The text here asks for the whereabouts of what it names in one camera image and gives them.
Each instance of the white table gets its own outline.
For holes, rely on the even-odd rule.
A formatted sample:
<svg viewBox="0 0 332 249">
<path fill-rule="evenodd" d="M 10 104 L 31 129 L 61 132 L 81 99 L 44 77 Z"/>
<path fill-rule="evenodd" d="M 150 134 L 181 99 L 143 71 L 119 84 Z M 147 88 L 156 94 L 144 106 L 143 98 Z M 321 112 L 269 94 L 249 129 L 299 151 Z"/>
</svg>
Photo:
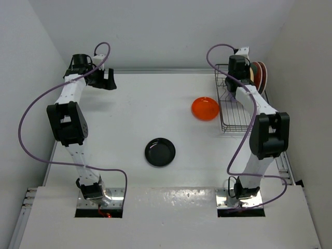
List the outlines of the white table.
<svg viewBox="0 0 332 249">
<path fill-rule="evenodd" d="M 266 217 L 217 218 L 213 189 L 225 185 L 241 137 L 223 134 L 218 118 L 202 122 L 191 113 L 196 98 L 216 99 L 214 75 L 118 74 L 115 81 L 115 91 L 86 88 L 79 105 L 89 126 L 90 164 L 128 174 L 123 218 L 74 218 L 76 169 L 52 165 L 46 186 L 38 189 L 21 249 L 320 248 L 298 186 L 266 205 Z M 173 162 L 162 169 L 144 157 L 145 146 L 157 137 L 176 147 Z M 249 155 L 246 143 L 232 171 L 242 172 Z M 57 144 L 53 160 L 71 157 Z M 267 174 L 278 175 L 275 163 Z M 107 187 L 124 186 L 121 173 L 101 176 Z M 263 179 L 263 199 L 282 188 L 280 180 Z"/>
</svg>

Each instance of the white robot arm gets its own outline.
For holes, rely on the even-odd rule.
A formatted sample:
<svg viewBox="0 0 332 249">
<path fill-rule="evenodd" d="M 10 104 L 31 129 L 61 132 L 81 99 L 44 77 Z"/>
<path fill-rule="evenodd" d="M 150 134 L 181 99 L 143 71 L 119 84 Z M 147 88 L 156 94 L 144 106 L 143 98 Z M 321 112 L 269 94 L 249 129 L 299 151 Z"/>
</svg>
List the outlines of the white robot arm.
<svg viewBox="0 0 332 249">
<path fill-rule="evenodd" d="M 90 58 L 90 62 L 88 58 L 90 57 L 86 54 L 73 55 L 64 76 L 65 81 L 71 81 L 71 83 L 63 87 L 55 104 L 47 107 L 55 139 L 65 146 L 74 163 L 82 165 L 88 165 L 91 158 L 87 139 L 88 125 L 78 105 L 83 89 L 87 85 L 106 90 L 116 89 L 114 71 L 110 68 L 105 70 L 104 65 L 91 75 L 73 81 L 92 70 L 96 64 L 99 65 L 104 55 L 98 54 Z M 79 175 L 76 185 L 81 189 L 83 197 L 98 205 L 108 205 L 110 199 L 105 192 L 99 172 L 85 166 L 76 168 Z"/>
<path fill-rule="evenodd" d="M 241 81 L 249 92 L 229 77 L 225 80 L 228 91 L 255 120 L 249 142 L 252 153 L 246 168 L 234 185 L 237 199 L 257 195 L 261 178 L 267 168 L 276 157 L 287 150 L 289 135 L 289 115 L 279 113 L 272 108 L 250 80 L 250 65 L 246 62 L 248 51 L 249 48 L 241 48 L 235 55 L 230 56 L 228 74 Z M 254 104 L 250 94 L 256 101 L 256 113 L 254 113 Z"/>
</svg>

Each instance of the white wall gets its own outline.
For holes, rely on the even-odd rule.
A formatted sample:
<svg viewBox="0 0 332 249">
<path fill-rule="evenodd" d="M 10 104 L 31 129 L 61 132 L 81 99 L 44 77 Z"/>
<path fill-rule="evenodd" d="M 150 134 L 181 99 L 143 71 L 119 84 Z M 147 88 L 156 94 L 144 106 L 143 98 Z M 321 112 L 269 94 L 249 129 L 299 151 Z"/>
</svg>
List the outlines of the white wall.
<svg viewBox="0 0 332 249">
<path fill-rule="evenodd" d="M 332 247 L 332 2 L 298 0 L 268 55 L 271 102 L 290 114 L 289 158 L 323 248 Z"/>
<path fill-rule="evenodd" d="M 115 68 L 202 68 L 216 43 L 270 50 L 294 0 L 29 0 L 65 62 L 100 41 Z M 226 62 L 230 50 L 212 56 Z"/>
<path fill-rule="evenodd" d="M 45 165 L 19 146 L 21 115 L 39 93 L 62 82 L 65 63 L 27 0 L 2 1 L 0 7 L 0 248 L 7 248 L 28 187 L 43 183 Z M 54 138 L 46 96 L 23 125 L 23 140 L 35 155 L 48 158 Z"/>
</svg>

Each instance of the black plate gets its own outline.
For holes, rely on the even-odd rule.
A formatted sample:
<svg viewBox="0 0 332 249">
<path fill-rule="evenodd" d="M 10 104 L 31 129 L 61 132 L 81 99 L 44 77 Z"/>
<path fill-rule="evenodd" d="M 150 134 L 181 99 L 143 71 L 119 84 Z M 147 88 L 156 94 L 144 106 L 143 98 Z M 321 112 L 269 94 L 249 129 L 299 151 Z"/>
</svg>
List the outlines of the black plate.
<svg viewBox="0 0 332 249">
<path fill-rule="evenodd" d="M 145 147 L 146 160 L 156 167 L 164 167 L 175 157 L 175 147 L 167 139 L 158 138 L 150 141 Z"/>
</svg>

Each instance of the black wire dish rack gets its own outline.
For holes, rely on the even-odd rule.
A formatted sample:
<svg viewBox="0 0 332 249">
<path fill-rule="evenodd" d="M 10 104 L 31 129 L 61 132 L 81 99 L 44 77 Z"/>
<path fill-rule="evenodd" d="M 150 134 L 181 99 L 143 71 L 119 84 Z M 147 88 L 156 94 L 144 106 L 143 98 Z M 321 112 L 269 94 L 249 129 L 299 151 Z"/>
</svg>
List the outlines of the black wire dish rack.
<svg viewBox="0 0 332 249">
<path fill-rule="evenodd" d="M 219 70 L 227 71 L 228 64 L 216 64 Z M 217 96 L 219 103 L 220 121 L 223 132 L 246 132 L 251 116 L 234 97 L 227 91 L 226 76 L 219 71 L 214 71 Z"/>
</svg>

